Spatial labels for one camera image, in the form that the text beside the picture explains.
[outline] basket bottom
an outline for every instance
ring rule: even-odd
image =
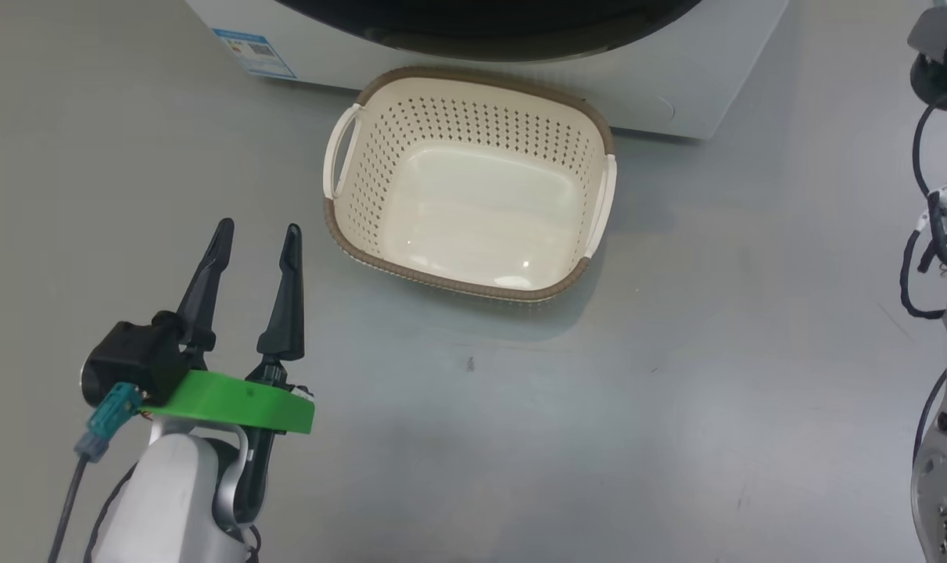
[[[583,186],[556,165],[495,147],[427,140],[389,189],[381,249],[427,274],[544,289],[577,264]]]

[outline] wire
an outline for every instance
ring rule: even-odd
[[[917,263],[917,270],[921,274],[927,274],[928,268],[931,267],[931,261],[935,258],[935,241],[928,240],[928,246],[924,247],[924,253],[921,254],[921,260]]]
[[[910,316],[927,318],[930,321],[934,321],[937,320],[937,318],[942,318],[942,315],[945,314],[945,309],[920,310],[917,309],[917,307],[915,307],[912,302],[910,302],[908,283],[908,277],[910,275],[910,261],[912,260],[912,255],[914,254],[914,245],[916,245],[919,235],[921,235],[921,231],[912,231],[912,235],[908,237],[908,243],[905,245],[905,256],[901,262],[901,304],[905,306],[905,309],[908,310],[908,314],[910,314]]]
[[[945,106],[947,103],[947,94],[945,96],[938,97],[937,100],[928,104],[928,107],[924,110],[924,113],[921,114],[921,118],[917,121],[917,126],[914,128],[914,139],[912,141],[912,168],[914,170],[914,181],[917,182],[917,188],[921,190],[921,195],[928,197],[928,184],[924,181],[924,175],[921,173],[921,136],[924,135],[924,125],[928,122],[928,117],[931,117],[931,114],[935,110]]]
[[[935,397],[938,396],[938,390],[942,388],[942,384],[945,382],[945,370],[942,370],[942,375],[938,376],[938,380],[935,381],[935,385],[931,387],[931,391],[928,393],[928,398],[924,400],[924,407],[921,409],[921,417],[917,420],[917,430],[914,431],[914,450],[912,452],[912,464],[917,461],[917,451],[921,448],[921,437],[924,434],[924,425],[928,422],[928,413],[931,412],[931,404],[935,402]]]
[[[261,533],[254,524],[251,524],[250,530],[254,534],[256,545],[251,548],[251,556],[247,558],[247,563],[258,563],[258,554],[261,553]]]
[[[931,229],[931,239],[935,247],[935,256],[938,261],[947,267],[947,234],[945,233],[945,222],[942,220],[942,208],[938,205],[938,192],[931,193],[928,196],[928,227]]]
[[[105,517],[108,516],[108,510],[112,508],[112,502],[119,496],[119,492],[122,492],[122,488],[126,486],[126,483],[133,478],[133,471],[136,471],[136,464],[133,464],[133,467],[130,467],[129,471],[126,471],[122,479],[115,484],[115,488],[112,488],[112,493],[105,499],[105,503],[102,504],[101,512],[98,513],[98,519],[95,520],[94,527],[91,528],[91,537],[88,538],[88,547],[84,549],[84,563],[91,563],[91,553],[94,552],[95,545],[98,545],[98,533],[101,531],[101,524],[105,521]]]
[[[63,536],[66,527],[70,524],[70,512],[73,512],[74,501],[77,499],[77,489],[81,488],[84,470],[88,466],[88,456],[81,455],[77,459],[77,467],[73,478],[70,478],[70,488],[66,489],[66,499],[63,500],[63,513],[59,514],[59,524],[56,526],[56,537],[52,538],[52,548],[48,550],[48,563],[56,563],[59,559],[59,549],[63,547]]]

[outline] teal connector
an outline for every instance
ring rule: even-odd
[[[88,431],[77,441],[74,451],[91,463],[98,463],[108,451],[108,442],[115,432],[140,412],[142,403],[143,396],[136,385],[117,382],[91,414]]]

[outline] basket handle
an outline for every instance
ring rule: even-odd
[[[334,125],[331,138],[327,141],[327,152],[324,154],[324,197],[327,197],[327,199],[334,199],[341,195],[341,184],[345,179],[345,171],[348,170],[351,153],[355,150],[355,139],[358,138],[357,127],[355,131],[352,131],[351,140],[348,142],[348,152],[345,153],[345,161],[341,163],[341,170],[338,170],[337,178],[335,178],[334,164],[338,157],[338,149],[340,149],[341,143],[344,142],[345,132],[348,131],[348,127],[352,122],[358,118],[358,113],[361,110],[362,106],[357,103],[352,104],[348,110],[345,110],[337,124]]]
[[[598,250],[598,243],[601,242],[601,236],[605,233],[605,225],[608,224],[608,215],[612,212],[612,197],[615,195],[615,176],[619,171],[615,163],[614,154],[606,154],[605,171],[601,174],[601,185],[598,186],[598,200],[595,202],[594,218],[591,220],[591,232],[588,235],[588,246],[585,247],[584,257],[590,259],[595,250]]]

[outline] label sticker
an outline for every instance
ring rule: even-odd
[[[213,29],[213,32],[251,74],[296,78],[296,75],[286,66],[285,61],[275,52],[275,48],[268,39],[260,35],[237,33],[225,29]]]

